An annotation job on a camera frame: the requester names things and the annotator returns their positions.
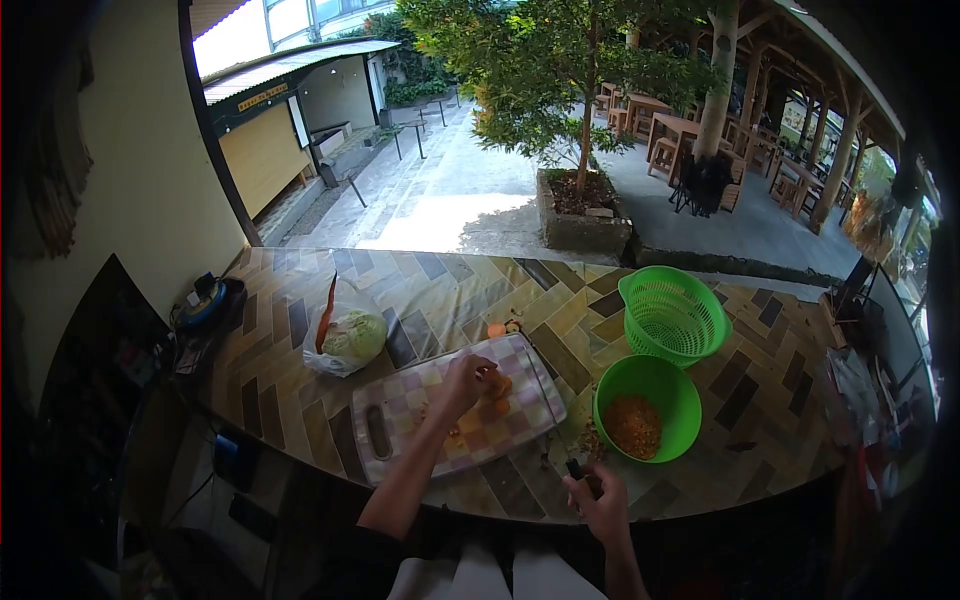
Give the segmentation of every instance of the hand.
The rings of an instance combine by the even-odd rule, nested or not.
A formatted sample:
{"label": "hand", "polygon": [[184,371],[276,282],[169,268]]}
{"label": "hand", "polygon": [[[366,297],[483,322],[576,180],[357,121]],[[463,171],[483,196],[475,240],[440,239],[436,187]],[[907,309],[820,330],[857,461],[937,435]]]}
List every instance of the hand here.
{"label": "hand", "polygon": [[496,369],[496,365],[476,354],[466,353],[454,358],[444,377],[440,400],[430,405],[427,415],[435,415],[444,431],[453,427],[488,387],[481,376],[489,369]]}
{"label": "hand", "polygon": [[[583,465],[583,479],[577,481],[569,475],[564,477],[564,485],[570,492],[566,505],[577,507],[580,516],[587,521],[587,527],[600,543],[608,550],[618,544],[630,544],[630,523],[627,518],[627,487],[610,469],[603,465]],[[587,484],[587,477],[600,480],[603,495],[593,499],[593,492]]]}

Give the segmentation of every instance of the checkered cutting board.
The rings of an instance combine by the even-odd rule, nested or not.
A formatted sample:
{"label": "checkered cutting board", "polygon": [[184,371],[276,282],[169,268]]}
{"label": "checkered cutting board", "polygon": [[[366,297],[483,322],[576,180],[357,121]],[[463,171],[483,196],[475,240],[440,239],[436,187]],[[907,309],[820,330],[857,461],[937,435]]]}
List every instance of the checkered cutting board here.
{"label": "checkered cutting board", "polygon": [[[497,364],[513,380],[509,395],[510,412],[500,415],[493,403],[481,399],[457,424],[460,435],[448,437],[433,469],[433,476],[475,467],[514,447],[529,442],[566,419],[564,401],[537,353],[519,333],[484,340],[468,347],[478,356]],[[438,397],[450,352],[414,365],[364,386],[353,393],[353,431],[367,480],[383,480],[392,463],[413,439],[422,423],[420,408]],[[378,406],[390,440],[389,448],[374,449],[368,426],[368,412]]]}

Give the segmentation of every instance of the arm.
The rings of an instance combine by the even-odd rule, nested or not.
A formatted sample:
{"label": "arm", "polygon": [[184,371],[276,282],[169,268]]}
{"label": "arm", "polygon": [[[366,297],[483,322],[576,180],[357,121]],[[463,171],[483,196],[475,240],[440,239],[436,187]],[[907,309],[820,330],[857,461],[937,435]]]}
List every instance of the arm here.
{"label": "arm", "polygon": [[423,425],[410,445],[403,448],[403,454],[387,478],[373,492],[357,525],[397,540],[407,535],[447,433],[483,392],[485,384],[478,371],[494,367],[486,358],[473,354],[464,354],[450,362],[441,398],[427,409]]}
{"label": "arm", "polygon": [[570,496],[566,503],[578,508],[590,532],[603,544],[607,554],[604,575],[607,595],[611,600],[650,600],[636,565],[634,543],[630,539],[627,488],[623,480],[603,465],[584,465],[583,470],[587,477],[600,480],[603,494],[599,499],[594,499],[586,478],[577,481],[567,475],[564,485]]}

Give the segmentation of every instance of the cabbage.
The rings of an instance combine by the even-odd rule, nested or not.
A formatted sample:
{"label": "cabbage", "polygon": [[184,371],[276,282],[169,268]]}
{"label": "cabbage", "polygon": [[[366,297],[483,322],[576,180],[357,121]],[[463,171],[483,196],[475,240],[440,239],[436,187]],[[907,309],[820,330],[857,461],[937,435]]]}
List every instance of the cabbage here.
{"label": "cabbage", "polygon": [[351,310],[330,324],[323,353],[366,362],[380,353],[386,341],[387,324],[383,317]]}

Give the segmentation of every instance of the corrugated metal roof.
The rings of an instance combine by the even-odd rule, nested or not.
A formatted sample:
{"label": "corrugated metal roof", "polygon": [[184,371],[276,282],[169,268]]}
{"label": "corrugated metal roof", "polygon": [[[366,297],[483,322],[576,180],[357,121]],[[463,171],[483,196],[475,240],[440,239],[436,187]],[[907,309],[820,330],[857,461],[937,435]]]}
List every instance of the corrugated metal roof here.
{"label": "corrugated metal roof", "polygon": [[204,84],[204,97],[209,106],[316,62],[377,52],[398,45],[397,41],[367,39],[345,43],[314,44],[295,51],[270,55],[254,61],[249,66],[240,65],[236,70],[231,67],[229,71],[224,71],[223,75],[215,73],[209,76],[207,79],[212,81]]}
{"label": "corrugated metal roof", "polygon": [[194,40],[213,29],[247,0],[193,0],[190,5],[190,33]]}

